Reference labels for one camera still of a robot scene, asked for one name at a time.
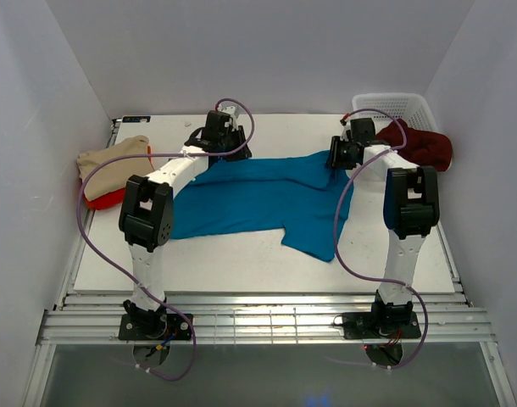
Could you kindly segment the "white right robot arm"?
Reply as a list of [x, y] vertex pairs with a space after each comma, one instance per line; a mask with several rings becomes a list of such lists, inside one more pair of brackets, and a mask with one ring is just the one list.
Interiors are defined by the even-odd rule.
[[383, 220], [388, 230], [384, 276], [368, 312], [342, 314], [346, 339], [420, 337], [413, 311], [414, 272], [426, 237], [439, 221], [437, 173], [404, 159], [375, 137], [371, 118], [343, 119], [326, 161], [334, 170], [369, 169], [385, 182]]

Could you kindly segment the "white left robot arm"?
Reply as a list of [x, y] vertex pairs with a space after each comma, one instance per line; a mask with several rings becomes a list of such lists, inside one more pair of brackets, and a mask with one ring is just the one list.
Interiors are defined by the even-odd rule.
[[167, 328], [166, 308], [160, 304], [165, 301], [162, 260], [174, 225], [175, 197], [219, 159], [252, 157], [238, 115], [234, 105], [209, 111], [205, 125], [189, 136], [179, 156], [126, 183], [119, 227], [137, 283], [124, 308], [130, 323], [148, 338], [161, 337]]

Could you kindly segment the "blue t shirt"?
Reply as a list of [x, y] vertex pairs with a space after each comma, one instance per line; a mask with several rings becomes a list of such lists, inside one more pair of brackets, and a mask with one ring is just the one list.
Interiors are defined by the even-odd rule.
[[353, 189], [328, 155], [214, 164], [175, 197], [172, 239], [282, 229], [282, 245], [331, 262]]

